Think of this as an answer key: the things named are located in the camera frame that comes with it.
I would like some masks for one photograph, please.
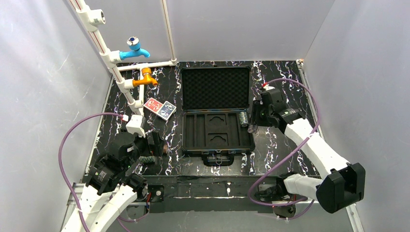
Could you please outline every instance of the gray wall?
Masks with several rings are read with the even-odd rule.
[[[366,231],[409,231],[410,4],[336,0],[306,57],[327,142],[366,168]]]
[[[150,52],[149,58],[135,57],[124,62],[169,61],[169,47],[161,0],[85,0],[92,10],[102,9],[105,25],[99,26],[111,51],[129,51],[127,39],[137,36],[141,48]]]
[[[74,122],[102,111],[109,75],[66,1],[8,0],[0,10],[0,231],[56,232],[69,190],[57,153]],[[64,147],[84,173],[98,119]]]
[[[168,0],[180,61],[304,58],[334,0]]]

